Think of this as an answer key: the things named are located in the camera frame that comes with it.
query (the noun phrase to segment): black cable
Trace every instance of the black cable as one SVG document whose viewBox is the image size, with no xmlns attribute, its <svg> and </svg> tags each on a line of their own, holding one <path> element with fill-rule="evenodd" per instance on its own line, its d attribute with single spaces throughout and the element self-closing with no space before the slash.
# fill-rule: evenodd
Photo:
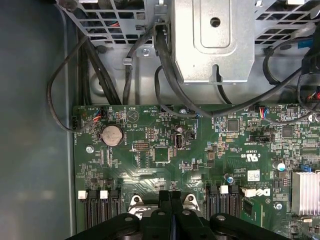
<svg viewBox="0 0 320 240">
<path fill-rule="evenodd" d="M 152 38 L 154 34 L 154 28 L 151 27 L 142 37 L 140 37 L 135 44 L 130 49 L 129 53 L 127 54 L 127 58 L 132 59 L 134 53 L 137 51 L 139 47 L 145 44 L 150 38 Z M 131 87 L 131 76 L 132 66 L 126 65 L 125 66 L 125 84 L 123 89 L 123 96 L 122 96 L 122 103 L 123 105 L 128 105 L 129 102 L 129 95 L 130 95 L 130 87 Z"/>
<path fill-rule="evenodd" d="M 221 97 L 223 98 L 223 100 L 225 101 L 226 104 L 232 104 L 232 102 L 229 100 L 229 98 L 227 97 L 224 87 L 222 85 L 218 85 L 218 90 L 219 93 L 221 95 Z"/>
<path fill-rule="evenodd" d="M 79 106 L 84 105 L 84 96 L 85 96 L 85 90 L 84 90 L 84 76 L 83 76 L 83 63 L 84 63 L 84 51 L 83 51 L 83 46 L 80 47 L 78 51 L 78 63 L 77 63 L 77 72 L 78 72 L 78 77 L 77 77 L 77 87 L 78 87 L 78 101 L 77 104 Z"/>
<path fill-rule="evenodd" d="M 279 80 L 277 80 L 273 75 L 272 73 L 270 72 L 270 69 L 269 69 L 269 60 L 270 60 L 270 57 L 275 53 L 275 51 L 279 48 L 281 48 L 282 46 L 286 46 L 286 45 L 289 45 L 289 44 L 296 44 L 298 42 L 301 42 L 301 41 L 308 41 L 308 40 L 312 40 L 313 38 L 312 37 L 297 37 L 297 38 L 294 38 L 294 39 L 290 39 L 290 40 L 287 40 L 287 41 L 284 41 L 282 43 L 280 43 L 279 45 L 275 46 L 274 48 L 268 50 L 264 60 L 263 60 L 263 64 L 262 64 L 262 70 L 263 70 L 263 74 L 265 76 L 265 78 L 268 80 L 268 82 L 271 84 L 271 85 L 279 85 L 281 82 Z"/>
<path fill-rule="evenodd" d="M 246 101 L 246 102 L 241 103 L 239 105 L 235 105 L 233 107 L 208 112 L 208 111 L 201 109 L 197 105 L 195 105 L 182 90 L 182 88 L 176 78 L 174 69 L 173 69 L 173 63 L 172 63 L 171 57 L 168 52 L 166 38 L 165 38 L 165 35 L 164 35 L 162 29 L 157 30 L 155 47 L 156 47 L 156 50 L 158 51 L 158 55 L 159 55 L 159 58 L 160 58 L 160 61 L 161 61 L 162 67 L 163 67 L 164 75 L 165 75 L 170 87 L 174 91 L 174 93 L 183 102 L 183 104 L 185 106 L 187 106 L 189 109 L 192 109 L 196 113 L 199 113 L 199 114 L 203 115 L 204 117 L 209 117 L 209 118 L 217 118 L 217 117 L 227 116 L 228 114 L 232 114 L 234 112 L 243 110 L 243 109 L 248 108 L 258 102 L 262 102 L 262 101 L 270 98 L 272 95 L 279 92 L 285 86 L 287 86 L 289 83 L 291 83 L 295 79 L 295 77 L 298 74 L 300 74 L 300 71 L 301 71 L 301 68 L 299 68 L 294 73 L 292 73 L 289 77 L 287 77 L 283 82 L 281 82 L 279 85 L 275 86 L 274 88 L 270 89 L 269 91 L 255 97 L 249 101 Z"/>
<path fill-rule="evenodd" d="M 165 110 L 167 113 L 180 117 L 180 118 L 194 118 L 197 115 L 196 114 L 181 114 L 175 111 L 172 111 L 170 108 L 168 108 L 166 105 L 163 104 L 161 96 L 160 96 L 160 82 L 159 82 L 159 72 L 162 70 L 162 66 L 159 66 L 154 73 L 154 89 L 155 89 L 155 96 L 158 101 L 158 104 L 160 107 Z"/>
<path fill-rule="evenodd" d="M 276 121 L 276 120 L 272 120 L 272 119 L 269 119 L 269 118 L 264 118 L 263 120 L 267 121 L 268 123 L 270 124 L 276 124 L 276 125 L 291 125 L 291 124 L 296 124 L 306 118 L 308 118 L 310 116 L 310 112 L 306 115 L 303 115 L 297 119 L 294 119 L 294 120 L 289 120 L 289 121 Z"/>
<path fill-rule="evenodd" d="M 89 59 L 84 46 L 81 47 L 80 51 L 82 51 L 82 58 L 83 58 L 83 61 L 79 67 L 81 68 L 82 77 L 83 77 L 82 84 L 83 84 L 84 103 L 87 106 L 91 106 L 92 99 L 91 99 L 91 92 L 90 92 Z"/>
<path fill-rule="evenodd" d="M 60 73 L 60 71 L 64 68 L 64 66 L 72 59 L 76 54 L 77 51 L 81 48 L 81 46 L 87 41 L 88 37 L 83 36 L 81 40 L 77 43 L 77 45 L 72 49 L 70 54 L 64 59 L 64 61 L 61 63 L 61 65 L 55 70 L 55 72 L 52 74 L 51 78 L 49 79 L 47 86 L 46 86 L 46 101 L 48 103 L 51 115 L 55 122 L 61 127 L 63 130 L 70 132 L 70 133 L 81 133 L 85 131 L 91 124 L 94 123 L 94 120 L 87 122 L 82 128 L 80 129 L 71 129 L 63 125 L 63 123 L 59 120 L 57 113 L 54 108 L 54 104 L 52 101 L 52 85 L 57 77 L 57 75 Z"/>
<path fill-rule="evenodd" d="M 302 108 L 304 108 L 305 110 L 308 110 L 310 111 L 311 113 L 314 113 L 314 114 L 320 114 L 320 111 L 315 111 L 315 107 L 314 108 L 310 108 L 308 107 L 302 100 L 301 100 L 301 86 L 302 86 L 302 79 L 305 75 L 301 75 L 299 77 L 299 80 L 298 80 L 298 83 L 297 83 L 297 87 L 296 87 L 296 92 L 297 92 L 297 96 L 298 96 L 298 101 L 299 101 L 299 104 Z"/>
<path fill-rule="evenodd" d="M 115 99 L 113 98 L 113 95 L 109 89 L 109 86 L 107 85 L 106 81 L 105 81 L 105 78 L 104 76 L 102 75 L 101 71 L 100 71 L 100 68 L 98 67 L 97 65 L 97 62 L 92 54 L 92 51 L 95 51 L 94 49 L 92 49 L 92 44 L 89 44 L 88 42 L 85 44 L 85 49 L 86 49 L 86 52 L 88 54 L 88 57 L 90 59 L 90 62 L 92 64 L 92 67 L 95 71 L 95 74 L 99 80 L 99 83 L 102 87 L 102 90 L 103 90 L 103 93 L 106 97 L 106 99 L 108 100 L 108 103 L 110 105 L 116 105 L 116 101 Z"/>
<path fill-rule="evenodd" d="M 106 82 L 106 85 L 109 89 L 109 92 L 112 96 L 112 98 L 114 99 L 114 102 L 110 103 L 110 104 L 113 104 L 113 105 L 121 105 L 121 101 L 120 101 L 120 98 L 117 94 L 117 91 L 115 89 L 115 86 L 114 86 L 114 83 L 112 82 L 112 79 L 109 75 L 109 73 L 107 72 L 104 64 L 102 63 L 101 59 L 99 58 L 96 50 L 95 50 L 95 47 L 93 46 L 93 44 L 88 41 L 86 44 L 85 44 L 85 49 L 86 49 L 86 53 L 91 61 L 91 63 L 94 63 L 97 67 L 97 69 L 99 69 L 98 72 L 101 72 L 103 78 L 105 79 L 105 81 L 102 81 L 102 82 Z"/>
</svg>

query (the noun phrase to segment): capacitor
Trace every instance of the capacitor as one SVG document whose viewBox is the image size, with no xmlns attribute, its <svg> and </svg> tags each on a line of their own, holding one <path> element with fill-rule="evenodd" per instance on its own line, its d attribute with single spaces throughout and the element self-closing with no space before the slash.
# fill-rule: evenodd
<svg viewBox="0 0 320 240">
<path fill-rule="evenodd" d="M 110 147 L 120 145 L 124 136 L 124 131 L 116 124 L 107 125 L 100 134 L 101 141 Z"/>
<path fill-rule="evenodd" d="M 274 161 L 272 167 L 280 172 L 286 170 L 286 165 L 281 161 Z"/>
<path fill-rule="evenodd" d="M 233 184 L 235 181 L 232 175 L 230 175 L 229 173 L 226 173 L 224 175 L 224 179 L 227 181 L 228 184 Z"/>
</svg>

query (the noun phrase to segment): white sticker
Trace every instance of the white sticker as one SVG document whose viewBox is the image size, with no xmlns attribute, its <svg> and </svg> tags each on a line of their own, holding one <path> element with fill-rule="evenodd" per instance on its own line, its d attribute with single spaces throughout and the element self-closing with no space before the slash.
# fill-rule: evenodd
<svg viewBox="0 0 320 240">
<path fill-rule="evenodd" d="M 259 182 L 260 181 L 260 170 L 248 170 L 248 182 Z"/>
</svg>

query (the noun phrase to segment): integrated circuit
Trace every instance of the integrated circuit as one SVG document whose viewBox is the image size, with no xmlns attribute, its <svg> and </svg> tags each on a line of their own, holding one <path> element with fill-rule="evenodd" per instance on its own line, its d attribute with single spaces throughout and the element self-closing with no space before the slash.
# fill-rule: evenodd
<svg viewBox="0 0 320 240">
<path fill-rule="evenodd" d="M 283 138 L 293 138 L 294 129 L 292 126 L 283 126 L 282 127 L 282 137 Z"/>
<path fill-rule="evenodd" d="M 170 163 L 169 150 L 167 147 L 154 148 L 153 162 L 162 164 Z"/>
<path fill-rule="evenodd" d="M 243 201 L 243 211 L 250 217 L 252 216 L 252 208 L 253 206 L 249 202 L 247 202 L 246 200 Z"/>
<path fill-rule="evenodd" d="M 236 119 L 227 121 L 228 132 L 238 132 L 239 131 L 239 121 Z"/>
</svg>

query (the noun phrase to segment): screw hole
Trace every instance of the screw hole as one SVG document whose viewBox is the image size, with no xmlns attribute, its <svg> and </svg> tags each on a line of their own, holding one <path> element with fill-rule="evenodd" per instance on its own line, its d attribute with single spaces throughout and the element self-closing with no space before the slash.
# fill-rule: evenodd
<svg viewBox="0 0 320 240">
<path fill-rule="evenodd" d="M 221 24 L 220 18 L 218 18 L 218 17 L 213 17 L 213 18 L 211 18 L 210 24 L 211 24 L 211 26 L 214 27 L 214 28 L 219 27 L 220 24 Z"/>
</svg>

